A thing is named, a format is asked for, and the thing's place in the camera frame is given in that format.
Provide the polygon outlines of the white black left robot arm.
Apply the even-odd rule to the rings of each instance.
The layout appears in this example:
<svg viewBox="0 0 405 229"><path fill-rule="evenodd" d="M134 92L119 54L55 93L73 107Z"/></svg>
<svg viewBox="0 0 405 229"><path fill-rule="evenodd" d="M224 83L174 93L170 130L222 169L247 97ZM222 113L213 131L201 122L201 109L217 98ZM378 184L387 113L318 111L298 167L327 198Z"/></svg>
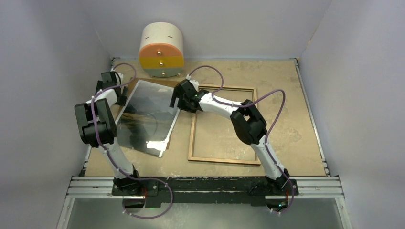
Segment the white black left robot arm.
<svg viewBox="0 0 405 229"><path fill-rule="evenodd" d="M101 77L96 94L74 107L79 135L84 144L98 149L108 159L116 188L137 195L142 190L142 182L118 144L117 124L111 112L111 106L126 104L128 87L122 83L123 75L114 70L101 73Z"/></svg>

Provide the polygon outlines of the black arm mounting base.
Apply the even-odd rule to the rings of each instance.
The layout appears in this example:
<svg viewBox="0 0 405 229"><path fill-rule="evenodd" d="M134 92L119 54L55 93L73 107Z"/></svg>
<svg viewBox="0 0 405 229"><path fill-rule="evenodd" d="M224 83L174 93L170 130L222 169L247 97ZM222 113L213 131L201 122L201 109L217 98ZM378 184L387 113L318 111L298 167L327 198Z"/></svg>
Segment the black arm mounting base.
<svg viewBox="0 0 405 229"><path fill-rule="evenodd" d="M162 203L249 204L284 208L287 198L299 194L297 181L281 177L141 177L113 179L113 196L141 197L146 207Z"/></svg>

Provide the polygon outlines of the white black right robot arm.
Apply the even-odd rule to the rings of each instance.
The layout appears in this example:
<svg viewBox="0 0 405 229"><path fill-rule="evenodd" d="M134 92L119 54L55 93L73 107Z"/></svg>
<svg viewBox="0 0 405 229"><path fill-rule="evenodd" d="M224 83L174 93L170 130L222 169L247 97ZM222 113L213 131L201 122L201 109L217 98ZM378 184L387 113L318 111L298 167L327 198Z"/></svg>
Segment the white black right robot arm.
<svg viewBox="0 0 405 229"><path fill-rule="evenodd" d="M287 170L270 145L270 131L255 102L227 100L216 96L214 92L197 90L193 81L186 79L174 87L170 107L191 113L211 112L229 119L239 140L250 146L261 162L269 190L280 194L287 188L287 184L293 185Z"/></svg>

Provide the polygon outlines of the wooden picture frame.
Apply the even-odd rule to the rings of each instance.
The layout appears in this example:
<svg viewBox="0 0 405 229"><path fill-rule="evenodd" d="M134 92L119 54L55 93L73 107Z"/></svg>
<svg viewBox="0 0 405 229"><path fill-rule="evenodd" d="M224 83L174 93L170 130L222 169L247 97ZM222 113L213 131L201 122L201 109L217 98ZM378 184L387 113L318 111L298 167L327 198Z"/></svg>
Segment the wooden picture frame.
<svg viewBox="0 0 405 229"><path fill-rule="evenodd" d="M191 116L188 160L259 166L253 149L236 136L230 120L211 112Z"/></svg>

